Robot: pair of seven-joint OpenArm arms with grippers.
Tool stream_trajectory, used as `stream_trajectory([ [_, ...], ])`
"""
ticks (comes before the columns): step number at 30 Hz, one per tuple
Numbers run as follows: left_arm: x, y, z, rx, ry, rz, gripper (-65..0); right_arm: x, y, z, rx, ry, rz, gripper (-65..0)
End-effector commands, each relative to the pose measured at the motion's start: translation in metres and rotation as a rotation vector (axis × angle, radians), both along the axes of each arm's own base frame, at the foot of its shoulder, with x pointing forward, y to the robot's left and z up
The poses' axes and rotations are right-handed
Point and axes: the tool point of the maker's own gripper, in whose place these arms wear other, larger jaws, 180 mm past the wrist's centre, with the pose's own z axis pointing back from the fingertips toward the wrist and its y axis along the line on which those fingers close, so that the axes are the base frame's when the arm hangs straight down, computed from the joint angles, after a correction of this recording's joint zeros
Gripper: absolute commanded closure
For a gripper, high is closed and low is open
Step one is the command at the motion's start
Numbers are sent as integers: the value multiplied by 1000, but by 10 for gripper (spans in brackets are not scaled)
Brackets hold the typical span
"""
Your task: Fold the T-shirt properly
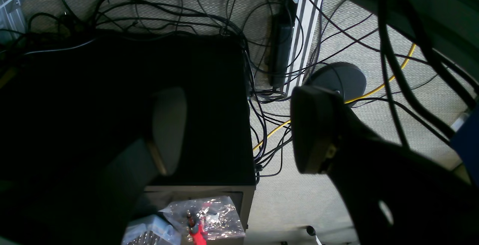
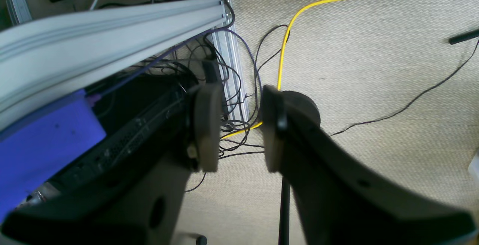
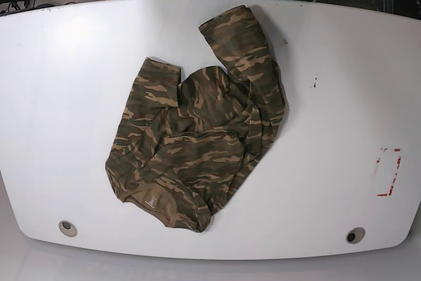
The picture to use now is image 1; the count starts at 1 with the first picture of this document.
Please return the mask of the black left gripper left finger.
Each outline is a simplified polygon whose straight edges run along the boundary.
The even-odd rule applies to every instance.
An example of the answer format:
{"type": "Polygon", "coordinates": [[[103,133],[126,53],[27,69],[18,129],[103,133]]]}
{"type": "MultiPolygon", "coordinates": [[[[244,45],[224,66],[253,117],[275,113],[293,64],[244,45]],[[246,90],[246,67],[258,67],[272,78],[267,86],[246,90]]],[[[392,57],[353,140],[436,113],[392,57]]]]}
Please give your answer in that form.
{"type": "Polygon", "coordinates": [[[154,93],[110,146],[97,149],[52,181],[12,189],[1,197],[2,245],[119,245],[138,199],[181,160],[187,96],[174,87],[154,93]]]}

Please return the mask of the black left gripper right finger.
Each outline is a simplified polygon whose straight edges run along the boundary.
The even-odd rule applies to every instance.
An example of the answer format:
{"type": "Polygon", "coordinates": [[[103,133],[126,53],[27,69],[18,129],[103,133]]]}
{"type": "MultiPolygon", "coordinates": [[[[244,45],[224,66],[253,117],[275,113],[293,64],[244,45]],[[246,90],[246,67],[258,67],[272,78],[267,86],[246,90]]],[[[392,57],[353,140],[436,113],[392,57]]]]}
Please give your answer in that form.
{"type": "Polygon", "coordinates": [[[329,176],[362,245],[478,244],[472,185],[383,140],[331,90],[294,88],[290,114],[298,171],[329,176]]]}

